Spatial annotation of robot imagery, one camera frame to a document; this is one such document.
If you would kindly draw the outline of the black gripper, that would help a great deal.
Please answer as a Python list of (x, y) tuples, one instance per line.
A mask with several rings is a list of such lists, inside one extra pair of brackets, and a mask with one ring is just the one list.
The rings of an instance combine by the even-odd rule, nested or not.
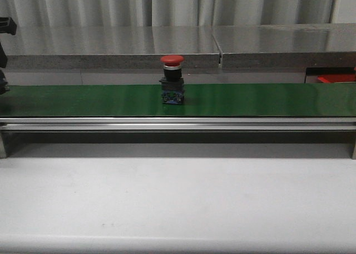
[[(11, 17), (1, 17), (0, 33), (15, 35), (16, 31), (17, 31), (17, 24)], [(7, 66), (7, 62), (8, 62), (8, 58), (1, 45), (1, 61), (0, 61), (1, 69)], [(1, 94), (4, 94), (7, 91), (9, 91), (8, 81), (6, 80), (6, 77), (3, 71), (1, 70)]]

